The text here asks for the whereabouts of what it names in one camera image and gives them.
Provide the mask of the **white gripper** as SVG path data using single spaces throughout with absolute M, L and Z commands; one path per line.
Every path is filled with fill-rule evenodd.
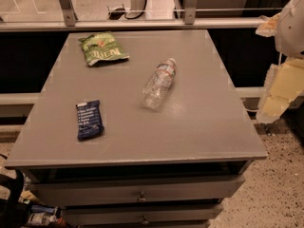
M 256 35 L 275 37 L 275 49 L 288 60 L 280 66 L 271 65 L 267 71 L 264 89 L 256 113 L 262 124 L 278 120 L 304 91 L 304 0 L 290 0 L 282 12 L 272 17 L 261 16 L 263 23 Z

